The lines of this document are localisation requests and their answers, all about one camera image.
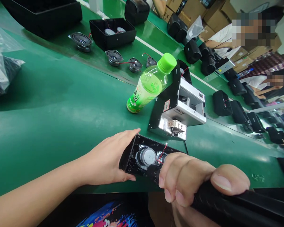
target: metal machine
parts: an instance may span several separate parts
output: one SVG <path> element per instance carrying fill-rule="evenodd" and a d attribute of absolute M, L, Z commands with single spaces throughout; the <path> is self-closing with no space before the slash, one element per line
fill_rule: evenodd
<path fill-rule="evenodd" d="M 205 95 L 192 86 L 188 66 L 177 63 L 172 84 L 156 98 L 148 130 L 171 140 L 186 140 L 187 127 L 206 123 Z"/>

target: green tea bottle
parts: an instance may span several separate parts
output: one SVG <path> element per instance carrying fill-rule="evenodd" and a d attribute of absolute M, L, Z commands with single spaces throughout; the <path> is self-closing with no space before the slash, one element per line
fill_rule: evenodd
<path fill-rule="evenodd" d="M 176 59 L 171 54 L 165 53 L 157 65 L 148 67 L 140 76 L 135 92 L 127 101 L 127 109 L 131 113 L 138 113 L 157 97 L 166 87 L 167 75 L 176 65 Z"/>

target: speaker driver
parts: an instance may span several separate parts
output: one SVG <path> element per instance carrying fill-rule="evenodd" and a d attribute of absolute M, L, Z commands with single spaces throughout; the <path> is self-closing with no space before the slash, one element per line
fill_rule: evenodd
<path fill-rule="evenodd" d="M 93 41 L 88 36 L 80 32 L 77 32 L 77 33 L 73 33 L 69 35 L 69 38 L 76 43 L 78 50 L 85 52 L 85 53 L 88 53 L 91 51 L 91 45 Z"/>
<path fill-rule="evenodd" d="M 142 64 L 135 58 L 131 58 L 128 62 L 130 62 L 129 70 L 133 73 L 136 73 L 142 67 Z"/>
<path fill-rule="evenodd" d="M 152 65 L 156 65 L 156 64 L 157 64 L 157 62 L 153 58 L 149 57 L 147 59 L 147 62 L 146 62 L 146 68 L 148 68 L 149 66 L 152 66 Z"/>
<path fill-rule="evenodd" d="M 106 56 L 108 57 L 108 62 L 112 66 L 119 66 L 120 61 L 123 60 L 121 54 L 116 50 L 107 50 L 105 51 Z"/>

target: red wire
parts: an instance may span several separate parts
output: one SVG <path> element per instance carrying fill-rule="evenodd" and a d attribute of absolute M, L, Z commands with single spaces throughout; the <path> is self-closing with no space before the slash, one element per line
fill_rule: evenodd
<path fill-rule="evenodd" d="M 106 22 L 107 22 L 107 26 L 108 26 L 108 28 L 110 29 L 110 27 L 109 27 L 109 24 L 108 24 L 108 21 L 106 20 L 106 19 L 104 19 Z M 110 29 L 111 30 L 111 29 Z"/>
<path fill-rule="evenodd" d="M 189 69 L 189 68 L 187 68 L 187 69 Z M 181 76 L 183 76 L 183 74 L 185 73 L 185 71 L 186 71 L 187 69 L 185 69 L 185 70 L 184 70 L 184 72 L 182 73 L 182 75 L 181 75 Z"/>
<path fill-rule="evenodd" d="M 143 53 L 142 55 L 146 54 L 147 56 L 151 57 L 150 55 L 148 55 L 147 53 Z"/>
<path fill-rule="evenodd" d="M 166 149 L 166 147 L 167 147 L 167 144 L 165 144 L 165 147 L 164 147 L 164 149 L 163 149 L 163 151 L 162 151 L 162 153 L 161 153 L 161 155 L 160 155 L 159 160 L 162 158 L 163 152 L 164 152 L 164 150 Z"/>

